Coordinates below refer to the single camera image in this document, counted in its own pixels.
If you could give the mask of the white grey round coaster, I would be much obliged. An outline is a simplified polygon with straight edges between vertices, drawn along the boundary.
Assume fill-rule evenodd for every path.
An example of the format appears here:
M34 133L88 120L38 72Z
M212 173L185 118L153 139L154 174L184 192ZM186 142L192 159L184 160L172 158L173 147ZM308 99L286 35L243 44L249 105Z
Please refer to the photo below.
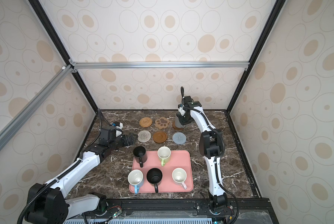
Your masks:
M140 131L138 133L138 141L139 142L148 142L151 139L151 133L147 130Z

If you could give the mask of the brown wooden round coaster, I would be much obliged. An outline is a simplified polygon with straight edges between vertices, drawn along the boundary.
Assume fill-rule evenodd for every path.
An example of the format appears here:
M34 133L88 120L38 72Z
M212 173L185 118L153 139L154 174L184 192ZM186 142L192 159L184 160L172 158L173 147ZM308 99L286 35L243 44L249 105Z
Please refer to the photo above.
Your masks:
M175 122L173 121L173 123L172 123L172 127L175 129L175 130L183 130L184 128L183 127L177 127L176 125L175 125Z

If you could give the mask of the light blue woven coaster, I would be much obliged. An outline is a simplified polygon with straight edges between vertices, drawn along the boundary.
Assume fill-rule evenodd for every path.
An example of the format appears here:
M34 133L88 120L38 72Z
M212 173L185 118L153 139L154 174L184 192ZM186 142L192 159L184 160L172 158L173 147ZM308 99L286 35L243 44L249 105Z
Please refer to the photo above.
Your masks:
M172 140L175 144L183 145L183 144L186 143L187 137L186 137L185 134L183 134L181 132L177 132L172 136Z

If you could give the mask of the woven rattan coaster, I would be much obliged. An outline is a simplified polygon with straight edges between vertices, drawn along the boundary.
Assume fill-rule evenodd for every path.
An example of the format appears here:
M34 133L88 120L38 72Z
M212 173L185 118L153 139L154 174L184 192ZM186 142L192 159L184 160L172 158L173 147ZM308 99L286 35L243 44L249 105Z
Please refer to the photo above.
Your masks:
M153 123L153 120L149 117L143 117L140 121L139 124L141 127L146 128L150 127Z

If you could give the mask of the black mug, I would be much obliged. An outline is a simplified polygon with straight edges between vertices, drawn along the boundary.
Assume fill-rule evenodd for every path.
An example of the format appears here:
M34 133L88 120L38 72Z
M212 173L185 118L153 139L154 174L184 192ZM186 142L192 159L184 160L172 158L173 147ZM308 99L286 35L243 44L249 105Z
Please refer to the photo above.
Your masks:
M161 183L163 174L158 168L152 168L147 172L147 181L154 187L155 193L158 193L158 185Z
M137 161L137 164L140 165L140 168L143 168L145 162L148 159L145 147L138 146L134 148L133 155L134 155L135 160Z

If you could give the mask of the cork paw print coaster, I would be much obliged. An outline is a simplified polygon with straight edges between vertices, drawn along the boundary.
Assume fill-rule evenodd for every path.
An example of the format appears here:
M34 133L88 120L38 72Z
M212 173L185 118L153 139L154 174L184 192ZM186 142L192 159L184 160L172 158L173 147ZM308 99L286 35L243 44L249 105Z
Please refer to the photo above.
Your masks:
M167 128L168 125L170 124L169 119L165 118L165 117L160 117L159 119L155 120L155 127L158 129L164 129Z

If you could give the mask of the small brown wooden coaster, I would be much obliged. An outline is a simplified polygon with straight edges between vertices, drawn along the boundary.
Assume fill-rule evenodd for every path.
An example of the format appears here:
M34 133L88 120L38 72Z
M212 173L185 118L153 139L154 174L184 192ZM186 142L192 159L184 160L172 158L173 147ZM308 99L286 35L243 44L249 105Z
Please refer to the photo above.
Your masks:
M153 134L153 141L155 143L164 143L168 139L168 135L164 131L157 131Z

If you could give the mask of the green mug white inside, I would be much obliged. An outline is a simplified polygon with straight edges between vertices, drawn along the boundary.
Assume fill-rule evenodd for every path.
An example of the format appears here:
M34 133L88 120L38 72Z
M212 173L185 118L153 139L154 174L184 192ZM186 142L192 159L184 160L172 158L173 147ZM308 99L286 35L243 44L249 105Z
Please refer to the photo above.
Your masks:
M158 158L161 161L161 166L164 167L171 159L171 150L168 147L160 147L158 149Z

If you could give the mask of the pink mug white inside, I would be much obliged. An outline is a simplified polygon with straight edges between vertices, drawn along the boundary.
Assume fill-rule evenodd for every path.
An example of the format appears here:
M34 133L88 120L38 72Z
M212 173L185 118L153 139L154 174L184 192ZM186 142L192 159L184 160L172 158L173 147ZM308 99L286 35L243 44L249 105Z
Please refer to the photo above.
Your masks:
M172 172L172 179L175 184L182 186L184 189L187 189L187 185L185 184L185 181L187 179L187 173L182 168L176 168Z

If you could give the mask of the grey mug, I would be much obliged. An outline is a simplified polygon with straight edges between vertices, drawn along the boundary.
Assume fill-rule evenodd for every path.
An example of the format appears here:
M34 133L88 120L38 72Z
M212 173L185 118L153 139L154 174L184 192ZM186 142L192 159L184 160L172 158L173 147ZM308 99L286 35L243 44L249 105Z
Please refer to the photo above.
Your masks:
M180 123L180 121L179 121L178 118L175 118L175 120L174 120L174 127L175 127L176 129L183 129L183 128L184 128L184 125L182 125L182 124Z

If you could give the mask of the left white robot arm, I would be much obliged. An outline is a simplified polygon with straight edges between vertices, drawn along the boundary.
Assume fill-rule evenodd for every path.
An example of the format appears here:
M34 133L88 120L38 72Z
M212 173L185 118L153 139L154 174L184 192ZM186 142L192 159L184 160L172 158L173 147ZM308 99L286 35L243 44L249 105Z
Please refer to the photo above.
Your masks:
M112 151L134 145L137 134L121 134L115 139L99 139L91 144L82 156L45 184L35 184L28 192L27 204L20 213L17 223L63 224L66 220L85 212L98 216L107 212L106 196L90 193L83 197L67 199L72 188L93 168L97 167Z

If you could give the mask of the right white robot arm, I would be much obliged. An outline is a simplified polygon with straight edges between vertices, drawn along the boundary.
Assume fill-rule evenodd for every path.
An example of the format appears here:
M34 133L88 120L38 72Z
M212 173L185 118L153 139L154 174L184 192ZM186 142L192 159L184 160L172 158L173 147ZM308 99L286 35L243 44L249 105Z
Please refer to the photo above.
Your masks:
M218 215L229 206L228 195L236 199L235 195L223 186L220 160L225 153L225 145L222 132L210 123L203 108L196 102L180 104L176 117L182 126L195 121L200 130L199 150L207 164L210 212Z

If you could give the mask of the blue mug white inside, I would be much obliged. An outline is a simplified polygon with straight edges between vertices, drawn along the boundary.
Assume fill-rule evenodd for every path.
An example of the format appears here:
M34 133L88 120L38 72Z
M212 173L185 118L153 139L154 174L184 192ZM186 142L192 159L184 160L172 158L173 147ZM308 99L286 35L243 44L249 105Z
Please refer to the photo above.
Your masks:
M144 175L142 171L138 169L131 171L128 175L128 182L132 186L132 192L138 194L144 183Z

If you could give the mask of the black corner frame post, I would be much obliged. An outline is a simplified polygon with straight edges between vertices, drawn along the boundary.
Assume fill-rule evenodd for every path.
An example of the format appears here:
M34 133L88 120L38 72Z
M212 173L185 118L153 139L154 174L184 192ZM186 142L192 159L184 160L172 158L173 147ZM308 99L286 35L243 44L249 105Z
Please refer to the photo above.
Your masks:
M274 24L276 23L277 19L278 19L278 16L280 14L280 12L282 11L284 5L285 5L285 2L286 0L277 0L274 4L274 7L267 19L267 22L261 32L261 35L256 43L256 46L252 52L252 55L250 57L250 60L249 60L249 66L248 68L244 71L243 75L241 76L241 79L237 85L237 88L235 89L234 91L234 94L231 98L231 101L226 109L226 113L227 114L230 114L253 67L255 66L255 63L267 41L267 38L269 37L270 33L271 33L271 30L274 26Z
M28 2L31 5L33 11L35 12L37 18L41 22L42 26L44 27L45 31L47 32L48 36L52 40L55 48L62 57L63 61L67 65L72 66L73 68L72 75L74 77L74 80L78 84L79 88L81 89L83 95L87 99L89 105L92 107L93 111L97 114L98 112L97 104L95 103L94 99L92 98L92 95L87 89L83 79L81 78L81 75L78 73L78 71L74 68L74 65L71 63L70 55L68 54L64 44L62 43L60 37L58 36L55 28L53 27L50 19L48 18L48 15L43 9L43 6L41 5L40 1L28 0Z

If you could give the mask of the black corner frame post left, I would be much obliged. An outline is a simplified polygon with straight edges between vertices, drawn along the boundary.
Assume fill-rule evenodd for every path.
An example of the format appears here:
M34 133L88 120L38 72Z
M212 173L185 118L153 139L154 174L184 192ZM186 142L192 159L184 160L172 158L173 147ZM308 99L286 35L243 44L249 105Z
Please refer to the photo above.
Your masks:
M74 77L74 80L78 84L79 88L81 89L83 95L87 99L89 105L92 107L93 111L97 114L98 112L97 104L95 103L94 99L92 98L92 95L87 89L83 79L81 78L81 75L78 73L78 71L74 68L74 65L71 63L70 55L68 54L64 44L62 43L60 37L58 36L55 28L53 27L50 19L48 18L48 15L43 9L43 6L41 5L40 1L28 0L28 2L31 5L33 11L35 12L37 18L41 22L42 26L44 27L45 31L47 32L48 36L52 40L55 48L62 57L63 61L67 65L72 66L73 68L72 75Z

